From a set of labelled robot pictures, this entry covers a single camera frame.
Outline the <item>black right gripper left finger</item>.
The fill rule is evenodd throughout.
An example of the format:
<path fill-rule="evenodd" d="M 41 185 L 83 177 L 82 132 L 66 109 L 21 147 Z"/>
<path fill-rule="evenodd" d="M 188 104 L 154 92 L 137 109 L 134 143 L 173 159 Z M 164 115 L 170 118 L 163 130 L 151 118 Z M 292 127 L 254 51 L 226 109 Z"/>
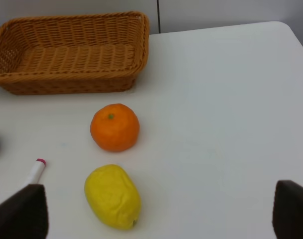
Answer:
<path fill-rule="evenodd" d="M 29 184 L 0 204 L 0 239 L 45 239 L 48 230 L 43 185 Z"/>

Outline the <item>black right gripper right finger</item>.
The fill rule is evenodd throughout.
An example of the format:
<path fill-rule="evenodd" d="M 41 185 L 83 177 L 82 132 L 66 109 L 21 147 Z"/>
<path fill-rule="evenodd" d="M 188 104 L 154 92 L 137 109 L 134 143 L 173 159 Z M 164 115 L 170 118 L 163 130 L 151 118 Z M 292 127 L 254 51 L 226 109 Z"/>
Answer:
<path fill-rule="evenodd" d="M 303 239 L 303 187 L 292 180 L 276 184 L 272 225 L 278 239 Z"/>

